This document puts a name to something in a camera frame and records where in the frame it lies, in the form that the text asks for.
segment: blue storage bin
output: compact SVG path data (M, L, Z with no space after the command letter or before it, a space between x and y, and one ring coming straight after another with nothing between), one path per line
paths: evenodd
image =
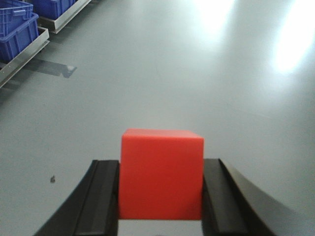
M38 15L21 24L5 37L0 37L0 60L9 62L38 37Z
M32 17L33 5L18 0L0 0L0 37L11 33Z
M75 0L32 0L35 12L52 20L60 17L74 3Z

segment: red block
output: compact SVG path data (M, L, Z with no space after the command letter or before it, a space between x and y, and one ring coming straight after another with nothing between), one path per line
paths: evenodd
M121 219L201 219L204 139L184 130L128 129L122 136Z

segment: gray floor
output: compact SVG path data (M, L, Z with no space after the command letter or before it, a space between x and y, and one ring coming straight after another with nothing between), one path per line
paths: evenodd
M32 235L91 160L119 159L129 127L202 135L205 157L228 160L315 219L313 8L93 1L36 56L54 63L23 69L0 89L0 235ZM120 225L121 236L202 235L198 221Z

